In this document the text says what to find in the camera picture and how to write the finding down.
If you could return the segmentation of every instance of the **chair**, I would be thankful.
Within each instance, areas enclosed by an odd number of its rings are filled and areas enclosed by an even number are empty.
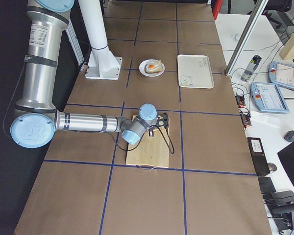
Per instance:
[[[272,13],[268,13],[270,10],[276,10],[279,12],[288,12],[292,7],[292,0],[269,0],[262,15],[266,16],[267,19],[271,22],[274,22],[277,25],[276,28],[280,28],[282,23],[272,18]]]

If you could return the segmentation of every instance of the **computer mouse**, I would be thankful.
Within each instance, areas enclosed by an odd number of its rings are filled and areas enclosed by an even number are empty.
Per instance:
[[[288,131],[285,134],[284,139],[288,142],[293,142],[294,141],[294,131]]]

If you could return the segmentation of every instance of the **warning label on robot arm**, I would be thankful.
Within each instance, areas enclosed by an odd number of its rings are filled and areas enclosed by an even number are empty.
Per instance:
[[[32,24],[29,37],[29,45],[46,48],[49,28],[47,26]]]

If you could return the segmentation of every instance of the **blue control device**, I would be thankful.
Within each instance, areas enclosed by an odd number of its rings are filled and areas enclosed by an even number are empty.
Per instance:
[[[260,112],[286,114],[290,111],[278,84],[253,82],[250,94]]]
[[[273,61],[269,66],[269,79],[281,87],[294,90],[294,67]]]

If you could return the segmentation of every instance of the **white tray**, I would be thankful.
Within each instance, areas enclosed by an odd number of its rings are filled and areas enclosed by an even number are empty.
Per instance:
[[[214,87],[210,62],[205,55],[178,55],[178,84],[181,87],[208,88]]]

